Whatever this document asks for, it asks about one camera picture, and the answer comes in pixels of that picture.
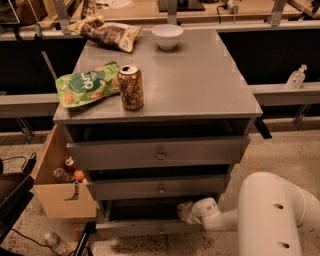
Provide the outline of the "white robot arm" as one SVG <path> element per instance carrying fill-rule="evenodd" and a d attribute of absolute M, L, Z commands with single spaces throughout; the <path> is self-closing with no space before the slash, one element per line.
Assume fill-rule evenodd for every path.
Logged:
<path fill-rule="evenodd" d="M 303 256 L 299 234 L 320 229 L 320 201 L 268 172 L 246 177 L 233 210 L 220 211 L 209 197 L 182 203 L 177 213 L 185 223 L 206 231 L 236 230 L 239 256 Z"/>

